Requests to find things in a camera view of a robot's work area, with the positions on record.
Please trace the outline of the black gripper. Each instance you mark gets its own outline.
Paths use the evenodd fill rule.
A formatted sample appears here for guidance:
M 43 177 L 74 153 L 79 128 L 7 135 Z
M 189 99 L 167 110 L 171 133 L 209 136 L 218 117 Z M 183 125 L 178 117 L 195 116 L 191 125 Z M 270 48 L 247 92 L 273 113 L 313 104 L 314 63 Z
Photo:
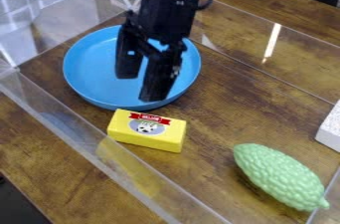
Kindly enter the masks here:
M 134 79 L 139 76 L 143 51 L 141 42 L 153 38 L 170 44 L 161 51 L 149 46 L 149 66 L 141 92 L 141 100 L 158 102 L 169 97 L 181 72 L 182 53 L 189 37 L 199 0 L 142 0 L 138 13 L 129 13 L 133 25 L 125 24 L 119 32 L 117 47 L 117 76 Z

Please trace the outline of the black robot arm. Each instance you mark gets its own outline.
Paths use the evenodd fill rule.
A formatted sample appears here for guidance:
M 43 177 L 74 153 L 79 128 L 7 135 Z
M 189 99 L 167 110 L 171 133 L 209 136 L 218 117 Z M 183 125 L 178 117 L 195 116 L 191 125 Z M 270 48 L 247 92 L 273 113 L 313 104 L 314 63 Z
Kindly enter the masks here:
M 205 9 L 199 0 L 142 0 L 139 11 L 127 13 L 119 31 L 117 76 L 134 79 L 142 62 L 147 62 L 141 100 L 157 102 L 167 98 L 182 66 L 195 12 Z

